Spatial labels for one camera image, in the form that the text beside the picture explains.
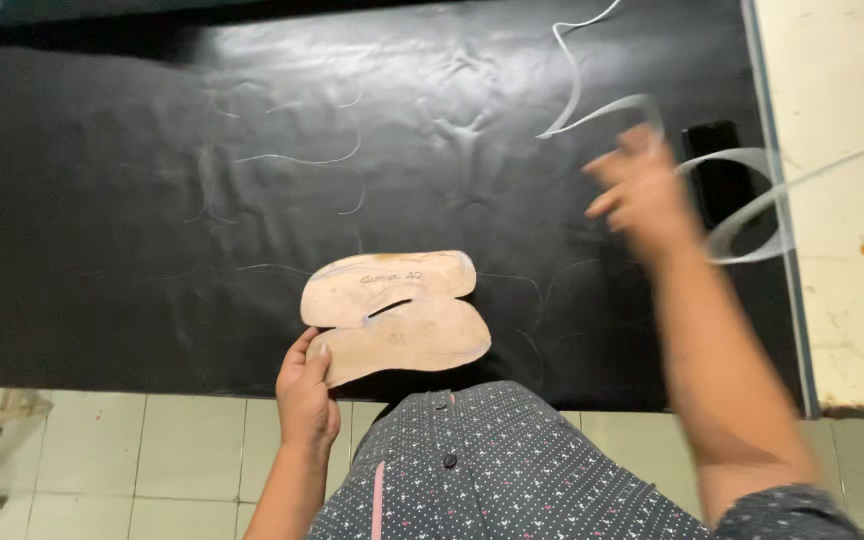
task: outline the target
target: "black leather sheet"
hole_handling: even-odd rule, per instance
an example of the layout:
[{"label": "black leather sheet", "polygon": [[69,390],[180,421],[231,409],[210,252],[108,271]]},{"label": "black leather sheet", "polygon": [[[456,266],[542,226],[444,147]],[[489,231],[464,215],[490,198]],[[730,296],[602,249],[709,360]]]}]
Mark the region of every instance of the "black leather sheet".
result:
[{"label": "black leather sheet", "polygon": [[[578,172],[642,118],[535,138],[571,85],[552,23],[607,4],[199,16],[161,31],[138,17],[0,40],[0,386],[271,396],[310,273],[459,249],[480,272],[468,300],[488,355],[373,374],[339,397],[511,379],[561,408],[662,410],[647,279],[583,217],[600,189]],[[626,2],[567,41],[582,115],[649,93],[679,157],[680,130],[719,119],[762,145],[738,3]],[[268,154],[334,162],[239,161]],[[782,261],[729,272],[801,403]]]}]

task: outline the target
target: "polka dot shirt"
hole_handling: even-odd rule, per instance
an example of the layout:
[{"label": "polka dot shirt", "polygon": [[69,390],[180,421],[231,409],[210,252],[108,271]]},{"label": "polka dot shirt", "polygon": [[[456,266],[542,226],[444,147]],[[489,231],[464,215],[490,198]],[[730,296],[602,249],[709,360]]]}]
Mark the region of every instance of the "polka dot shirt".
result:
[{"label": "polka dot shirt", "polygon": [[[739,500],[716,536],[858,537],[825,492],[770,491]],[[322,540],[713,535],[514,382],[404,399],[369,429],[308,533]]]}]

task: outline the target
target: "black phone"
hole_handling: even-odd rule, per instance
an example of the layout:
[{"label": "black phone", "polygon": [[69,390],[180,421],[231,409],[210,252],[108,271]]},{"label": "black phone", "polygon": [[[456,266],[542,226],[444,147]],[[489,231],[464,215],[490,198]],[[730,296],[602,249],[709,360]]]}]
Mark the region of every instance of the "black phone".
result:
[{"label": "black phone", "polygon": [[[688,159],[739,147],[736,124],[721,120],[682,132]],[[713,159],[692,171],[692,190],[705,228],[712,230],[756,198],[752,174],[734,161]]]}]

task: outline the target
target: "pink stripe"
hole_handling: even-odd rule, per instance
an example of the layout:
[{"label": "pink stripe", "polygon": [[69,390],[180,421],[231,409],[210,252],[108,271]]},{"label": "pink stripe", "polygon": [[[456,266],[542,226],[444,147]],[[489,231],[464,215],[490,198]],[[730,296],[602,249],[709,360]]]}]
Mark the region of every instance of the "pink stripe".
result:
[{"label": "pink stripe", "polygon": [[372,489],[372,537],[382,540],[382,478],[385,476],[385,461],[375,468],[375,487]]}]

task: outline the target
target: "white tile floor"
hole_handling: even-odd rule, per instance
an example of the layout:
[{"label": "white tile floor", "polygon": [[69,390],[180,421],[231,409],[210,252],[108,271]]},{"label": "white tile floor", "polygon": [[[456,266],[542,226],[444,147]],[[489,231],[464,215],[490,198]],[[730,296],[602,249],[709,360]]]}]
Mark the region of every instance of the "white tile floor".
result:
[{"label": "white tile floor", "polygon": [[[8,423],[0,540],[240,540],[279,448],[270,399],[54,391],[48,419]],[[328,492],[382,403],[343,402]],[[687,510],[698,497],[666,414],[563,412],[619,464]],[[864,527],[864,420],[803,423],[825,483]]]}]

